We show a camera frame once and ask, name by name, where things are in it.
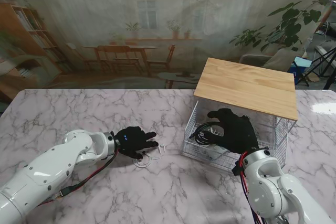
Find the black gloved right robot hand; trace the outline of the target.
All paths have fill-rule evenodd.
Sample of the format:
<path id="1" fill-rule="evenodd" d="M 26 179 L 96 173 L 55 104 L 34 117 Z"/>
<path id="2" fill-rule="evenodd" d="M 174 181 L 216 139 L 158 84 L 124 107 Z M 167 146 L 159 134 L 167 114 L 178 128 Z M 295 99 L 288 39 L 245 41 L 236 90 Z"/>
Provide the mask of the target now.
<path id="1" fill-rule="evenodd" d="M 204 137 L 210 140 L 211 144 L 216 144 L 237 154 L 259 149 L 249 117 L 238 116 L 229 108 L 210 111 L 207 116 L 211 119 L 218 119 L 220 127 L 224 130 L 223 136 L 215 135 L 209 131 L 204 132 Z"/>

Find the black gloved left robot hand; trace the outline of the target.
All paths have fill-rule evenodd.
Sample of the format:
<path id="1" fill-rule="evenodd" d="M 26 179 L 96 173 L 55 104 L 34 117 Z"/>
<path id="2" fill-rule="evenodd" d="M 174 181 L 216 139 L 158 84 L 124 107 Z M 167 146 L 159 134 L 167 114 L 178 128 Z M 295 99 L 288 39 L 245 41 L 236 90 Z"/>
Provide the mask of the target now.
<path id="1" fill-rule="evenodd" d="M 158 147 L 158 142 L 152 140 L 154 137 L 155 132 L 146 133 L 139 126 L 130 126 L 120 130 L 113 139 L 121 154 L 133 159 L 142 159 L 143 155 L 138 151 Z"/>

